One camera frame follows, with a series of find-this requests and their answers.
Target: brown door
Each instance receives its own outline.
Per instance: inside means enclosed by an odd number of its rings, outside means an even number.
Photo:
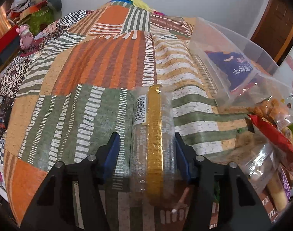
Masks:
[[[278,62],[293,38],[293,11],[282,0],[269,0],[251,41]]]

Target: barcode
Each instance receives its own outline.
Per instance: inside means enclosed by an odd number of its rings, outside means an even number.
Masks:
[[[134,110],[134,125],[146,122],[146,95],[137,98]]]

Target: pink bear figurine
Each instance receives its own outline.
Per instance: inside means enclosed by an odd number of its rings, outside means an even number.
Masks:
[[[30,32],[29,25],[23,24],[16,29],[20,36],[20,48],[24,51],[28,50],[33,42],[33,35]]]

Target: silver screw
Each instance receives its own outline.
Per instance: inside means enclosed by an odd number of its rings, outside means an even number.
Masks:
[[[95,155],[89,155],[88,156],[88,160],[89,161],[94,161],[96,159],[96,156]]]
[[[63,166],[63,162],[58,161],[58,162],[56,162],[56,164],[54,166],[57,167],[57,168],[60,168],[60,167]]]
[[[237,164],[235,162],[230,162],[229,165],[231,168],[237,168]]]
[[[196,160],[197,161],[204,161],[204,157],[203,156],[196,156]]]

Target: red snack package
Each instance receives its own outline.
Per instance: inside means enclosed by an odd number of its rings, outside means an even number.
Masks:
[[[257,115],[248,115],[252,123],[276,146],[285,153],[293,153],[293,144],[277,128]]]

